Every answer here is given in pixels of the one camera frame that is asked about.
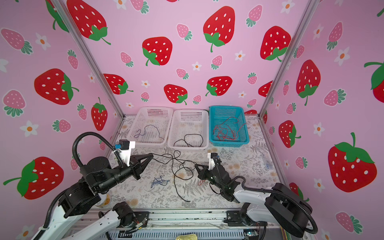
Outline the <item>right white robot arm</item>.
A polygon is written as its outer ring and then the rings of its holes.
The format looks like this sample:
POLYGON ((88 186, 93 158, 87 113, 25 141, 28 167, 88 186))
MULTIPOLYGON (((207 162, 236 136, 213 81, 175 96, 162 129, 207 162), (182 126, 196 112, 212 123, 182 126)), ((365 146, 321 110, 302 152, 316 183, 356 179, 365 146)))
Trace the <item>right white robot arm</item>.
POLYGON ((305 232, 313 235, 318 232, 312 207, 285 185, 277 183, 270 189, 251 188, 245 185, 245 177, 230 178, 222 165, 209 168, 196 164, 195 168, 198 178, 219 188, 224 199, 248 205, 245 215, 253 222, 278 223, 298 238, 305 232))

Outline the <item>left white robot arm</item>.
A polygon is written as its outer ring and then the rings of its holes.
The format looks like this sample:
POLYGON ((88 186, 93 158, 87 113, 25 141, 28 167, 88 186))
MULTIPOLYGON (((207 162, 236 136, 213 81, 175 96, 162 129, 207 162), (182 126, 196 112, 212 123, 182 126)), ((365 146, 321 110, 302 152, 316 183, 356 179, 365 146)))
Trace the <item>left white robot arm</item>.
MULTIPOLYGON (((35 240, 60 240, 67 231, 88 211, 102 200, 110 189, 130 177, 139 180, 140 175, 153 159, 153 154, 131 155, 135 142, 120 140, 111 145, 95 132, 80 134, 74 141, 72 153, 80 168, 82 178, 71 187, 59 193, 49 206, 44 224, 34 235, 35 240), (106 157, 97 157, 83 164, 78 156, 78 144, 86 136, 94 136, 104 142, 115 154, 118 166, 112 168, 106 157)), ((129 228, 135 233, 148 223, 148 213, 136 215, 126 202, 116 204, 96 222, 79 232, 68 236, 69 240, 93 240, 115 228, 129 228)))

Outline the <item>left white plastic basket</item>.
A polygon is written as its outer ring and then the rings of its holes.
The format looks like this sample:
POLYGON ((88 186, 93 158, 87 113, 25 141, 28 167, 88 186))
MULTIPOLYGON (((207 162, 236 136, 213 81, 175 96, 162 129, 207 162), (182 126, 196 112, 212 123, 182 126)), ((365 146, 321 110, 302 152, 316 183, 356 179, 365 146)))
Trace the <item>left white plastic basket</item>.
POLYGON ((163 148, 166 145, 174 110, 166 107, 143 107, 139 110, 127 140, 137 146, 163 148))

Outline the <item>white plastic basket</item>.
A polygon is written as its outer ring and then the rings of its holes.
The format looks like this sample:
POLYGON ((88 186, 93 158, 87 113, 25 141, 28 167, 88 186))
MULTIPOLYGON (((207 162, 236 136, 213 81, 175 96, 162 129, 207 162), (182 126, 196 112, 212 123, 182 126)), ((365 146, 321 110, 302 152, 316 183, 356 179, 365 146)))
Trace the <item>white plastic basket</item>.
POLYGON ((139 110, 127 140, 137 146, 163 148, 166 145, 174 110, 166 107, 143 107, 139 110))
POLYGON ((179 151, 205 150, 209 146, 209 113, 206 110, 176 110, 167 145, 179 151))

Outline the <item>middle white plastic basket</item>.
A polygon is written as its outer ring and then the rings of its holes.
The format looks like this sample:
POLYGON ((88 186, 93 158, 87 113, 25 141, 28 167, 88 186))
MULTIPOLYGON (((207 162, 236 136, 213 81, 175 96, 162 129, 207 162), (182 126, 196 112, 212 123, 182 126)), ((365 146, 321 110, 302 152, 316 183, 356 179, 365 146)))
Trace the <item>middle white plastic basket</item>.
POLYGON ((206 110, 176 110, 167 145, 179 151, 205 150, 209 146, 209 113, 206 110))

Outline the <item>teal plastic basket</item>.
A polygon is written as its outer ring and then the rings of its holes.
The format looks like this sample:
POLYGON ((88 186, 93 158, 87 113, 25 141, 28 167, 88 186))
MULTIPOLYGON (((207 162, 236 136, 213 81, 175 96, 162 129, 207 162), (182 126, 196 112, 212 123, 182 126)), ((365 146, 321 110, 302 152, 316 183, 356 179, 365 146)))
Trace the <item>teal plastic basket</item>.
POLYGON ((209 139, 213 146, 240 148, 250 142, 244 110, 234 106, 209 108, 209 139))

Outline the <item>yellow tape roll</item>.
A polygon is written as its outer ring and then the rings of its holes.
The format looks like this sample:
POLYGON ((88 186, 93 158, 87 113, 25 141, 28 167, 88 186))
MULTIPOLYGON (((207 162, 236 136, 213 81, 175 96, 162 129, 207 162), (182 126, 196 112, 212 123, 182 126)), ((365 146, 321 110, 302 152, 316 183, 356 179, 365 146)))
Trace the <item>yellow tape roll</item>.
POLYGON ((96 203, 96 207, 98 208, 104 208, 111 202, 111 195, 109 193, 99 194, 99 197, 101 199, 99 202, 96 203))

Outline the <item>gold foil object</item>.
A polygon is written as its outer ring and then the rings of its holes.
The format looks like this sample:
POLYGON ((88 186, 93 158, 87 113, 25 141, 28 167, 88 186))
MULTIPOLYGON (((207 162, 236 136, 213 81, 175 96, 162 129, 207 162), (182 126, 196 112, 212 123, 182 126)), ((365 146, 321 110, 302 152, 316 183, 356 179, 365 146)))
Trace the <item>gold foil object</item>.
POLYGON ((176 240, 198 240, 198 237, 196 234, 188 234, 177 236, 176 240))

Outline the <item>aluminium front rail base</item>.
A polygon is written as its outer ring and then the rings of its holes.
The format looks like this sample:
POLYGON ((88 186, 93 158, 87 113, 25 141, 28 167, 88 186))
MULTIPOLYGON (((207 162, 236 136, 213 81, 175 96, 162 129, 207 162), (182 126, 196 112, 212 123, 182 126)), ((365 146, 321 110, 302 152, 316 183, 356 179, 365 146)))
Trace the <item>aluminium front rail base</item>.
POLYGON ((199 240, 284 240, 280 226, 230 227, 227 209, 136 209, 146 213, 146 225, 130 234, 130 228, 109 230, 113 240, 174 240, 181 235, 195 234, 199 240))

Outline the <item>aluminium corner post left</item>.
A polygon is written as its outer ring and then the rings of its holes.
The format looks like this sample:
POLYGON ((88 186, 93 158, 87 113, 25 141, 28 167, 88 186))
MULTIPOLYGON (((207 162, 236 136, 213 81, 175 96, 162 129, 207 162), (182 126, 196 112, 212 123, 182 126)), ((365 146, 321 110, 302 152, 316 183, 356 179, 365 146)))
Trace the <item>aluminium corner post left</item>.
POLYGON ((84 56, 87 64, 89 65, 90 69, 92 70, 92 73, 97 78, 99 84, 101 85, 102 89, 104 90, 104 93, 107 95, 109 101, 111 102, 112 106, 114 107, 115 111, 117 112, 118 116, 123 119, 125 117, 125 114, 123 110, 121 109, 120 105, 118 104, 116 98, 114 97, 113 92, 111 91, 102 71, 100 70, 97 62, 95 61, 92 52, 88 48, 87 44, 84 41, 83 36, 79 32, 78 28, 76 27, 75 22, 73 21, 72 17, 70 16, 70 13, 66 6, 66 1, 60 1, 60 0, 53 0, 52 1, 54 6, 57 8, 58 14, 62 18, 63 22, 67 26, 70 34, 72 35, 75 43, 77 44, 78 48, 80 49, 82 55, 84 56))

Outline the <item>aluminium corner post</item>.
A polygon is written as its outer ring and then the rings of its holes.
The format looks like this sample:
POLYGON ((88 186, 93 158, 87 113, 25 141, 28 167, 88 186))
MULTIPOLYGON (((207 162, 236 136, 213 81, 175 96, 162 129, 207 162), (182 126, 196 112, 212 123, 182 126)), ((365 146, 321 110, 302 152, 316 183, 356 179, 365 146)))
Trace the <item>aluminium corner post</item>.
POLYGON ((289 46, 287 52, 285 53, 283 61, 282 61, 281 65, 279 66, 278 71, 276 73, 275 79, 272 82, 272 85, 271 85, 271 88, 268 92, 265 103, 263 104, 262 109, 259 113, 259 118, 262 118, 264 116, 266 110, 268 109, 269 104, 272 100, 272 97, 274 96, 275 92, 277 91, 277 88, 280 84, 280 81, 282 80, 282 78, 283 78, 283 76, 284 76, 284 74, 288 68, 288 64, 292 60, 294 51, 295 51, 296 47, 299 45, 299 43, 300 43, 308 25, 309 25, 309 23, 311 22, 313 15, 316 12, 316 9, 317 9, 319 4, 320 4, 320 1, 318 1, 318 0, 316 0, 316 1, 312 0, 312 1, 308 2, 307 6, 305 8, 305 11, 303 13, 303 16, 302 16, 301 20, 299 21, 297 29, 296 29, 293 37, 292 37, 292 41, 290 43, 290 46, 289 46))
POLYGON ((83 36, 79 32, 78 28, 76 27, 75 22, 73 21, 72 17, 70 16, 70 13, 66 6, 66 1, 60 1, 60 0, 53 0, 52 1, 54 6, 57 8, 58 14, 62 18, 63 22, 67 26, 70 34, 72 35, 75 43, 77 44, 78 48, 80 49, 82 55, 84 56, 87 64, 89 65, 90 69, 92 70, 92 73, 97 78, 99 84, 101 85, 102 89, 104 90, 104 93, 107 95, 109 101, 111 102, 112 106, 114 107, 115 111, 117 112, 118 116, 123 119, 125 117, 125 114, 123 110, 121 109, 120 105, 118 104, 116 98, 114 97, 113 92, 111 91, 102 71, 100 70, 97 62, 95 61, 92 52, 88 48, 87 44, 84 41, 83 36))

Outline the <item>aluminium corner post right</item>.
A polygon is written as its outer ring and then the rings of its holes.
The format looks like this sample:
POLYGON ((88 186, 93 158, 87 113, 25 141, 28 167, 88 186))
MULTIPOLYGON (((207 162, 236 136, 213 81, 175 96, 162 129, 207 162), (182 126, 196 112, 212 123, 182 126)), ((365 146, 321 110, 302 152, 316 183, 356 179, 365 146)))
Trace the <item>aluminium corner post right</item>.
POLYGON ((316 12, 316 9, 317 9, 319 4, 320 4, 320 1, 318 1, 318 0, 316 0, 316 1, 312 0, 312 1, 308 2, 307 6, 305 8, 305 11, 303 13, 303 16, 302 16, 301 20, 299 21, 297 29, 296 29, 293 37, 292 37, 292 41, 290 43, 290 46, 289 46, 287 52, 285 53, 283 61, 282 61, 281 65, 279 66, 278 71, 276 73, 275 79, 272 82, 272 85, 271 85, 271 88, 268 92, 265 103, 263 104, 262 109, 259 113, 259 118, 262 118, 264 116, 266 110, 268 109, 269 104, 272 100, 272 97, 274 96, 275 92, 277 91, 277 88, 280 84, 280 81, 282 80, 282 78, 283 78, 283 76, 284 76, 284 74, 288 68, 288 64, 292 60, 294 51, 295 51, 296 47, 299 45, 299 43, 300 43, 308 25, 309 25, 309 23, 311 22, 313 15, 316 12))

